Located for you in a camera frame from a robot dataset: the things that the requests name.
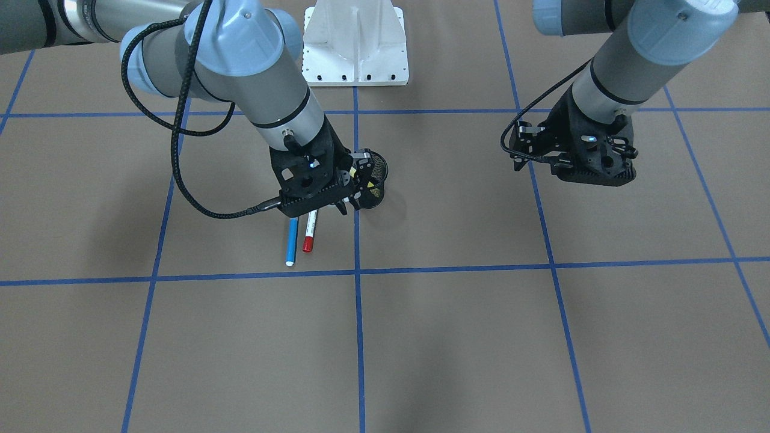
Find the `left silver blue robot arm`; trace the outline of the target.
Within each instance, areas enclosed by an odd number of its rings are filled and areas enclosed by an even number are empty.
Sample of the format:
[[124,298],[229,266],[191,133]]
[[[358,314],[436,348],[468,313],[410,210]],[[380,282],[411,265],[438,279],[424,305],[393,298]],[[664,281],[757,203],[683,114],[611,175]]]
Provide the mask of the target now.
[[500,146],[515,171],[528,162],[569,183],[635,180],[632,114],[716,44],[739,15],[737,1],[534,1],[544,35],[607,32],[599,51],[562,79],[569,88],[537,125],[523,108]]

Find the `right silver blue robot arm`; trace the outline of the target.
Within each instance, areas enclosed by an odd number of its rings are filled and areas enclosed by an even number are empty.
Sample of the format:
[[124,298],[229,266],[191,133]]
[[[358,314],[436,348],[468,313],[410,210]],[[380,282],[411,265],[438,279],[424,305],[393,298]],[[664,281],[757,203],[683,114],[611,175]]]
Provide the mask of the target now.
[[[383,200],[387,162],[336,135],[297,66],[303,44],[286,12],[259,1],[3,1],[2,54],[120,44],[132,103],[171,131],[171,172],[185,199],[215,219],[280,209],[299,217]],[[269,146],[278,196],[235,213],[201,205],[182,180],[181,135],[217,134],[240,110]]]

